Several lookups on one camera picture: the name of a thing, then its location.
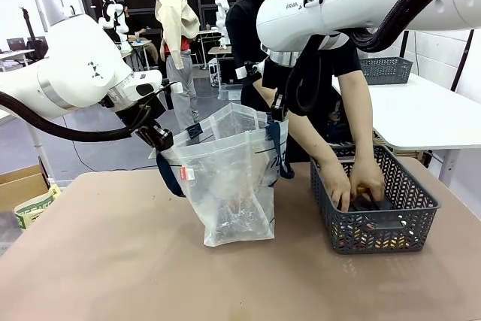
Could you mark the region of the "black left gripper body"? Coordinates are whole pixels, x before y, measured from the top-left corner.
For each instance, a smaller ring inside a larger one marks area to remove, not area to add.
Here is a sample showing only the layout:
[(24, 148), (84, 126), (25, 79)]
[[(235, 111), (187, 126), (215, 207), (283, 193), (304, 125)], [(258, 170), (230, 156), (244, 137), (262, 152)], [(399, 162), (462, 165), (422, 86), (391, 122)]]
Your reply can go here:
[(165, 112), (160, 101), (138, 101), (131, 107), (122, 110), (122, 122), (125, 130), (122, 135), (130, 135), (145, 123), (150, 124)]

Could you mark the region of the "person right hand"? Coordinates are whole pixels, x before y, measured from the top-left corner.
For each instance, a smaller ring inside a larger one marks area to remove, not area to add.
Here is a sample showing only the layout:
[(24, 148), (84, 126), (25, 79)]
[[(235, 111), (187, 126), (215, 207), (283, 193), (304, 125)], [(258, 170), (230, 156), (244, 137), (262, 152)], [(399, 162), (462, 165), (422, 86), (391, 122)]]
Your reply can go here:
[(337, 160), (323, 161), (320, 164), (319, 174), (333, 205), (347, 212), (350, 205), (351, 185), (342, 165)]

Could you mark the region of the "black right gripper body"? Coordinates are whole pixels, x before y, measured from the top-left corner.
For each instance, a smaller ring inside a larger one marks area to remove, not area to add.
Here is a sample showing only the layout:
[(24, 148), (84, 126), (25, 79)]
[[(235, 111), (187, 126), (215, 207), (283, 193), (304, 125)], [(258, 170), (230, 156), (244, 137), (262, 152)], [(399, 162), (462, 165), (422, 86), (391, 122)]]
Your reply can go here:
[(273, 101), (276, 94), (286, 96), (286, 82), (290, 68), (268, 68), (264, 70), (264, 100)]

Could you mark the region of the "person left hand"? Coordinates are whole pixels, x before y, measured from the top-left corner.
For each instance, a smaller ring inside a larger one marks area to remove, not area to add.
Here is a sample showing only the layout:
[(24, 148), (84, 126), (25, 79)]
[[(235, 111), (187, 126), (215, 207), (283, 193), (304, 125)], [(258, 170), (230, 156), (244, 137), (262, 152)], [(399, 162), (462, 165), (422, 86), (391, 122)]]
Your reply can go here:
[(375, 159), (356, 158), (350, 171), (351, 194), (356, 196), (360, 189), (371, 194), (372, 201), (382, 201), (385, 195), (383, 173)]

